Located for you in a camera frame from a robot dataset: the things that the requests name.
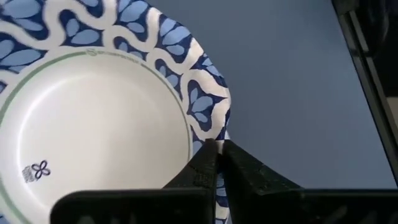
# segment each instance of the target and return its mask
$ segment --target blue table surface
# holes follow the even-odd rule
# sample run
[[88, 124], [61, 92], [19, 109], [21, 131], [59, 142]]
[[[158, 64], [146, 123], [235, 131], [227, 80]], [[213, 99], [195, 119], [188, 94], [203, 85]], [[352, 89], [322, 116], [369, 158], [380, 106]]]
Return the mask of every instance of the blue table surface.
[[396, 188], [331, 0], [149, 0], [232, 97], [231, 139], [308, 188]]

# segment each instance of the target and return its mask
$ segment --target blue floral logo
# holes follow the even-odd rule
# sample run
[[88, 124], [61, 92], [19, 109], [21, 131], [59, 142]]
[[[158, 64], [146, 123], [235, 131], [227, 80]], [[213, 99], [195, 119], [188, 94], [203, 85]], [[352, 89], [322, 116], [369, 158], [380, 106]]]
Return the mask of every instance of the blue floral logo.
[[44, 56], [44, 51], [34, 49], [22, 49], [16, 46], [12, 40], [2, 40], [0, 42], [0, 69], [19, 73], [24, 67], [30, 65]]
[[160, 26], [159, 35], [162, 38], [162, 45], [174, 55], [183, 55], [186, 52], [186, 47], [189, 43], [182, 44], [181, 42], [187, 38], [192, 37], [189, 30], [178, 24], [172, 19], [166, 18]]
[[51, 171], [47, 168], [47, 161], [42, 161], [39, 164], [33, 164], [32, 165], [32, 170], [36, 171], [35, 173], [35, 178], [36, 180], [39, 180], [40, 178], [42, 178], [43, 175], [50, 175]]
[[145, 34], [145, 18], [141, 16], [149, 8], [148, 3], [144, 1], [120, 0], [118, 6], [119, 20], [135, 34]]

